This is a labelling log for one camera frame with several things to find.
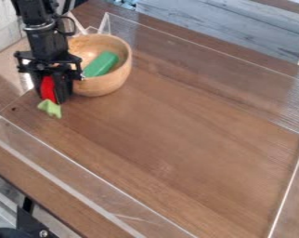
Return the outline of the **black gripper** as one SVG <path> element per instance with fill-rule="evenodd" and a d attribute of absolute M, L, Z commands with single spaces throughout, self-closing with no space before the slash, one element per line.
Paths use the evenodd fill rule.
<path fill-rule="evenodd" d="M 81 79 L 81 57 L 69 52 L 68 38 L 77 33 L 77 25 L 67 30 L 63 21 L 25 23 L 24 31 L 29 50 L 16 51 L 20 73 L 28 73 L 37 94 L 45 76 L 52 76 L 55 95 L 59 104 L 64 104 L 73 94 L 73 80 Z"/>

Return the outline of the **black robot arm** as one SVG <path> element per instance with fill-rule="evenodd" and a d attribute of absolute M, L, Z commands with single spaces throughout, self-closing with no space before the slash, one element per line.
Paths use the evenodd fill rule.
<path fill-rule="evenodd" d="M 71 17 L 57 13 L 57 0 L 11 0 L 16 15 L 21 18 L 28 51 L 16 51 L 20 73 L 28 73 L 41 99 L 56 104 L 67 102 L 73 94 L 73 82 L 83 79 L 80 56 L 69 52 L 68 37 L 77 32 L 65 30 Z"/>

